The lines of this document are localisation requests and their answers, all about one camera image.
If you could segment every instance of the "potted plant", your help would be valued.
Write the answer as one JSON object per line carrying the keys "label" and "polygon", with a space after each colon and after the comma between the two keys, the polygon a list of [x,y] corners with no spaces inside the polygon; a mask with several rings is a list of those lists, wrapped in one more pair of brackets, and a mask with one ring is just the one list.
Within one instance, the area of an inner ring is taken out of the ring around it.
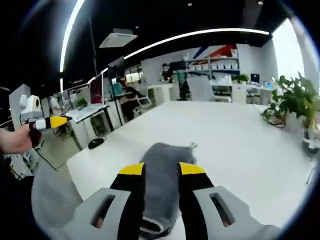
{"label": "potted plant", "polygon": [[272,102],[262,116],[273,122],[278,121],[292,133],[295,133],[301,126],[309,129],[314,126],[315,114],[318,111],[316,105],[317,92],[308,79],[299,73],[299,78],[286,79],[281,76],[276,81],[282,89],[283,94],[278,95],[277,89],[272,91]]}
{"label": "potted plant", "polygon": [[249,77],[247,74],[232,75],[231,79],[237,84],[247,84],[247,82],[249,81]]}
{"label": "potted plant", "polygon": [[88,106],[88,102],[84,98],[81,98],[76,102],[75,105],[79,110],[81,110]]}

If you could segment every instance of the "hand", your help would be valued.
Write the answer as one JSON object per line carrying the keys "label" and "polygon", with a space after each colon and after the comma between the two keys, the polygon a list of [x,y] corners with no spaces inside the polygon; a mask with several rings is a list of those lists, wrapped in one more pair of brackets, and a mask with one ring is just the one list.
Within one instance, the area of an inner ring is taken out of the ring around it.
{"label": "hand", "polygon": [[29,124],[24,124],[14,132],[0,132],[0,147],[4,154],[23,154],[33,146],[30,138]]}

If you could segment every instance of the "green plant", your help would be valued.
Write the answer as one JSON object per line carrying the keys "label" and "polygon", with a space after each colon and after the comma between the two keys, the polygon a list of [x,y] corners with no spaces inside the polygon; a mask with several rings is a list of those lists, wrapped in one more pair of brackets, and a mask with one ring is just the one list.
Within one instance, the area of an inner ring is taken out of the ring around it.
{"label": "green plant", "polygon": [[238,84],[242,83],[242,82],[248,82],[249,81],[249,77],[247,74],[240,74],[240,75],[232,75],[231,76],[231,80],[232,81],[236,81]]}
{"label": "green plant", "polygon": [[278,95],[277,89],[274,89],[272,91],[274,102],[262,113],[262,116],[266,120],[271,116],[285,120],[288,112],[296,113],[297,119],[305,116],[303,125],[306,129],[309,128],[319,110],[315,102],[317,92],[312,82],[302,77],[300,73],[299,78],[288,80],[281,76],[276,82],[283,90],[283,95]]}
{"label": "green plant", "polygon": [[81,98],[76,102],[75,105],[77,106],[77,108],[85,108],[86,106],[88,106],[88,102],[84,98]]}

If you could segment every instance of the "gray towel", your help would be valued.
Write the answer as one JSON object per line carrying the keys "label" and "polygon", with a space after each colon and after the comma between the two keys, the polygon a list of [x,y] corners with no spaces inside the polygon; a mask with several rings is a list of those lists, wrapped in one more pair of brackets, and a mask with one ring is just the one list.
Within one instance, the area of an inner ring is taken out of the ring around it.
{"label": "gray towel", "polygon": [[142,236],[156,239],[169,234],[179,210],[178,168],[179,162],[195,164],[189,147],[155,143],[140,163],[146,165],[145,207],[140,227]]}

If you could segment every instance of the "air conditioner unit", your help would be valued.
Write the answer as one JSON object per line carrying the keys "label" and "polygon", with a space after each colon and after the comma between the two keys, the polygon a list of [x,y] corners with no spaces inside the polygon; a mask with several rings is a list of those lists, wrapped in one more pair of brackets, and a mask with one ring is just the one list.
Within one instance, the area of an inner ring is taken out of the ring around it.
{"label": "air conditioner unit", "polygon": [[113,32],[110,33],[101,43],[99,48],[103,49],[123,47],[134,40],[136,37],[138,36],[134,35],[131,30],[115,28]]}

